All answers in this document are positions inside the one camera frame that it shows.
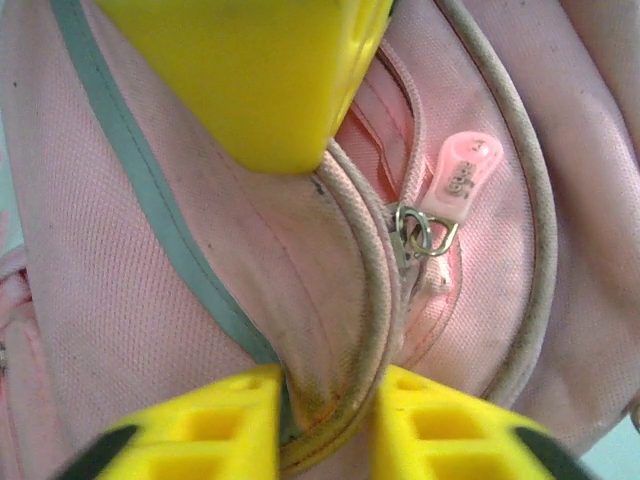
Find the yellow plastic block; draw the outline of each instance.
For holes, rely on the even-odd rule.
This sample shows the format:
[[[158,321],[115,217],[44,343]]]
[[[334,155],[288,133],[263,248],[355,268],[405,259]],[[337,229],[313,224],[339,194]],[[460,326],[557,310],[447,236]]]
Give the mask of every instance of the yellow plastic block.
[[[544,433],[525,417],[390,367],[375,405],[373,480],[553,480],[516,427]]]
[[[392,0],[98,4],[238,162],[295,174],[320,164]]]
[[[274,480],[282,374],[262,366],[122,419],[139,433],[100,480]]]

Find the metal ring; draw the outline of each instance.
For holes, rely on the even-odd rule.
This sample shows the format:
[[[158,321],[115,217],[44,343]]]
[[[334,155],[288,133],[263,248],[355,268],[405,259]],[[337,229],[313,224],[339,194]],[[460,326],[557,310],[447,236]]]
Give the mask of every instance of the metal ring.
[[[406,220],[408,217],[413,218],[416,221],[416,225],[415,227],[413,227],[413,230],[411,232],[411,235],[413,236],[413,233],[416,230],[418,231],[418,235],[416,236],[415,240],[411,240],[409,238],[409,235],[407,234]],[[407,241],[411,242],[411,246],[413,247],[414,250],[416,250],[415,253],[417,254],[418,254],[417,250],[422,251],[422,250],[433,249],[433,236],[431,235],[429,218],[430,218],[429,216],[427,216],[420,210],[417,210],[412,207],[405,206],[405,207],[400,207],[398,210],[396,210],[396,216],[395,216],[396,231],[400,234],[400,238],[404,243],[406,243]],[[422,242],[418,243],[417,237],[420,236],[420,234],[422,234]]]
[[[447,253],[451,248],[451,245],[453,245],[453,240],[456,236],[456,233],[458,232],[459,224],[457,224],[456,222],[443,220],[438,217],[427,216],[428,227],[424,231],[427,231],[430,237],[431,237],[430,224],[432,222],[443,226],[446,229],[447,233],[445,234],[444,239],[442,240],[442,243],[440,244],[440,246],[433,248],[433,238],[430,238],[429,239],[429,243],[431,244],[430,248],[424,248],[424,244],[425,244],[424,240],[422,242],[422,245],[418,243],[420,234],[423,232],[421,232],[416,225],[416,227],[411,231],[411,235],[409,236],[409,244],[411,245],[411,248],[413,248],[416,255],[418,256],[439,257]]]

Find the zipper pull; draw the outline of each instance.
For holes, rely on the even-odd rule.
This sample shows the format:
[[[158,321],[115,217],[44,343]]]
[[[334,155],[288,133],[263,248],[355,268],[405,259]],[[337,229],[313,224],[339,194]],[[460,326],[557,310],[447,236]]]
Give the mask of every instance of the zipper pull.
[[[409,243],[415,258],[438,257],[449,251],[475,197],[503,158],[502,144],[491,135],[460,132],[445,140],[420,207],[399,206],[396,210],[395,229],[404,244]],[[407,230],[408,217],[414,220],[411,233]],[[437,246],[433,242],[433,224],[445,229]]]

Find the metal zipper slider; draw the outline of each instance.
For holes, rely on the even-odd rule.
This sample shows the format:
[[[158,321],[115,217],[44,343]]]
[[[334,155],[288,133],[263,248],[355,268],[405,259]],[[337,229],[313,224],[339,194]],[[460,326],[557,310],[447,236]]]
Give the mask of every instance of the metal zipper slider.
[[[436,171],[419,210],[426,226],[416,224],[408,236],[418,256],[438,257],[447,253],[482,185],[504,158],[498,139],[478,132],[460,132],[442,145]],[[431,225],[445,229],[443,240],[434,245]]]
[[[398,270],[403,274],[406,269],[409,268],[411,258],[419,258],[415,252],[411,252],[407,248],[410,223],[414,225],[412,232],[417,232],[422,242],[420,247],[423,249],[430,249],[432,247],[431,231],[429,229],[428,217],[420,210],[397,204],[393,204],[389,208],[393,211],[393,227],[389,232],[391,246],[393,247],[393,253],[396,257]]]

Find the pink backpack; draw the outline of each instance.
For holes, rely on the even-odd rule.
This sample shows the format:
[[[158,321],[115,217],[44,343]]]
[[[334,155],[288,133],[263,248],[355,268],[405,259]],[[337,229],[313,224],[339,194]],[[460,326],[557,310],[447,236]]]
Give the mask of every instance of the pink backpack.
[[[584,452],[640,389],[639,19],[401,1],[320,168],[277,176],[229,158],[92,0],[6,0],[0,478],[271,362],[283,475],[368,478],[391,363]],[[465,131],[503,160],[466,218],[433,215]]]

